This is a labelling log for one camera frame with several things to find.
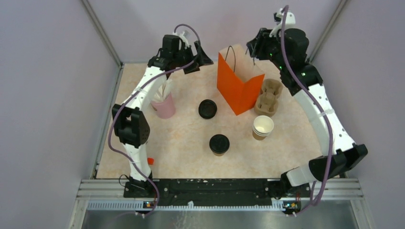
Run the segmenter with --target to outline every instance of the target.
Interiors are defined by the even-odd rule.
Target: gray wall
[[[402,0],[350,1],[314,63],[346,130],[369,149],[351,175],[382,229],[405,224],[404,10]]]
[[[290,5],[297,26],[307,32],[309,50],[320,37],[339,0],[90,0],[120,59],[147,62],[164,34],[186,23],[196,29],[213,59],[228,45],[253,39],[260,27],[275,26],[273,13]]]
[[[67,228],[117,67],[79,0],[2,1],[0,222]]]

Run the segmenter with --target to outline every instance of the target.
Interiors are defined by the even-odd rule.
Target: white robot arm
[[[285,17],[286,30],[284,32],[284,42],[288,63],[297,76],[297,79],[320,104],[324,112],[321,112],[315,105],[315,102],[301,89],[286,67],[280,37],[284,14],[287,14]],[[280,9],[277,13],[274,13],[274,20],[277,25],[273,29],[261,28],[257,36],[246,45],[251,57],[260,60],[270,60],[280,70],[282,83],[301,105],[315,130],[323,155],[281,175],[282,186],[284,186],[284,190],[288,192],[293,187],[316,180],[322,181],[324,178],[330,142],[329,131],[324,120],[325,115],[327,115],[329,119],[333,136],[331,140],[332,160],[327,178],[334,177],[352,169],[367,155],[367,148],[365,145],[356,145],[355,141],[347,134],[336,116],[329,103],[323,80],[318,70],[308,63],[306,59],[306,50],[309,40],[304,31],[294,28],[294,14],[290,11],[283,12],[283,9]]]
[[[129,162],[130,181],[142,189],[146,189],[147,180],[142,174],[152,178],[146,153],[150,129],[143,111],[148,107],[159,87],[168,79],[169,72],[173,72],[176,67],[182,66],[181,69],[188,74],[199,71],[200,66],[213,64],[202,50],[199,41],[194,43],[198,52],[194,56],[186,37],[186,31],[180,34],[174,32],[171,35],[165,35],[162,48],[159,49],[156,56],[149,60],[145,73],[132,94],[123,104],[116,104],[112,108],[112,115],[116,119],[114,133],[119,137],[127,154],[133,160],[133,162]]]

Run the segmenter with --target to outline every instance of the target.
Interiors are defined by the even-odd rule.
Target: table surface
[[[279,80],[279,71],[269,61],[256,61],[265,78]],[[171,75],[172,96],[176,114],[170,119],[158,118],[151,106],[145,111],[151,133],[147,143],[154,178],[271,178],[321,156],[318,139],[304,111],[283,89],[275,127],[269,137],[257,141],[252,136],[253,109],[236,116],[216,88],[217,63],[199,72]],[[145,72],[146,64],[125,64],[116,103],[121,104],[134,90]],[[211,99],[218,106],[214,118],[202,119],[198,106]],[[229,150],[215,156],[209,148],[213,135],[229,138]],[[112,145],[125,152],[113,134]],[[107,140],[97,178],[118,178],[130,174],[128,160],[108,148]]]

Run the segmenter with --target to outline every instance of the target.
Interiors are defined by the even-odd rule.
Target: pink cup
[[[165,101],[161,103],[151,101],[150,104],[156,111],[156,114],[159,118],[168,119],[172,117],[174,113],[176,113],[176,108],[174,107],[173,97],[171,96],[171,93],[165,99]]]

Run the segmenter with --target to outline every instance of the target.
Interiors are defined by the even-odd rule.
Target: orange tag
[[[226,60],[228,48],[218,53],[217,88],[235,115],[240,115],[255,106],[265,74],[240,44],[232,47],[235,55],[229,49]]]
[[[148,157],[148,165],[152,166],[155,163],[155,159]]]

